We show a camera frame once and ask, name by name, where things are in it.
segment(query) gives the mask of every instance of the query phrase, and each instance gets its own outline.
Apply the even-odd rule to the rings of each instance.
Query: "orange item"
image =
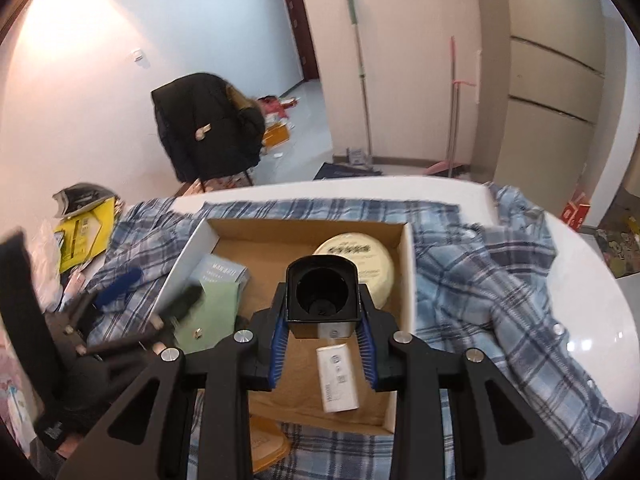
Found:
[[[291,444],[275,421],[252,415],[249,425],[254,473],[264,471],[289,454]]]
[[[262,140],[267,148],[273,148],[274,146],[283,143],[285,140],[289,140],[289,129],[286,124],[274,124],[267,128]]]

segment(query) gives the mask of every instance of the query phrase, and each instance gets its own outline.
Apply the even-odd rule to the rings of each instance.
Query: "white wall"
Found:
[[[0,46],[0,233],[80,181],[130,203],[173,194],[150,92],[193,72],[251,96],[299,82],[284,0],[32,0]]]
[[[602,103],[578,184],[591,198],[584,224],[597,227],[625,175],[640,128],[640,48],[611,0],[605,17],[606,65]]]
[[[334,153],[366,145],[364,112],[346,0],[305,0]],[[478,0],[356,0],[369,91],[374,154],[443,159],[449,130],[449,38],[458,78],[475,81]],[[469,162],[476,93],[463,88],[458,159]]]

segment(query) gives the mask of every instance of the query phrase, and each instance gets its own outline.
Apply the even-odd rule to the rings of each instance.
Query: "blue plaid fabric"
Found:
[[[205,204],[192,215],[171,200],[137,205],[114,229],[105,266],[89,286],[104,286],[139,266],[139,288],[109,306],[91,341],[138,330],[177,255],[203,218],[329,219],[409,222],[414,231],[417,336],[433,348],[482,349],[564,444],[583,476],[595,478],[633,425],[614,412],[556,335],[546,276],[556,255],[543,211],[517,189],[489,186],[500,226],[463,225],[457,206],[377,200],[286,200]],[[454,478],[449,404],[442,395],[446,477]],[[190,478],[197,464],[194,418]],[[336,433],[284,424],[292,451],[260,480],[364,480],[389,475],[392,437]]]

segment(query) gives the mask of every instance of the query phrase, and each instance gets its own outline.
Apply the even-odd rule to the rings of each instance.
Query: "orange box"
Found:
[[[267,128],[262,136],[262,140],[267,148],[273,148],[274,146],[283,143],[285,140],[289,140],[289,129],[286,124],[274,124]]]

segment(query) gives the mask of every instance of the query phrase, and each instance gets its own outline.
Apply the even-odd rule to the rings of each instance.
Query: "door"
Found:
[[[311,30],[309,29],[309,20],[306,18],[306,9],[304,0],[285,0],[287,9],[289,9],[289,19],[291,20],[291,29],[293,37],[296,40],[298,48],[298,56],[300,57],[300,65],[302,66],[302,75],[305,81],[310,79],[318,79],[318,62],[316,61],[316,52],[314,51],[314,43],[311,39]]]

